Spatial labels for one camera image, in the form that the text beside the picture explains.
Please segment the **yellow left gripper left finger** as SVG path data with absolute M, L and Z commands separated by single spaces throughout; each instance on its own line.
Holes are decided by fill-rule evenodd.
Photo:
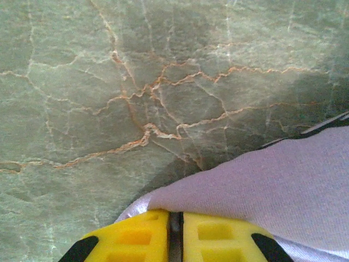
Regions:
M 167 211 L 147 211 L 97 229 L 75 242 L 60 261 L 168 261 L 169 219 Z

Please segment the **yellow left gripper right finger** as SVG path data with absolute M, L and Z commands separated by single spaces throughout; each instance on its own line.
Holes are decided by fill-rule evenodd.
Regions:
M 267 230 L 240 219 L 183 213 L 183 261 L 292 261 Z

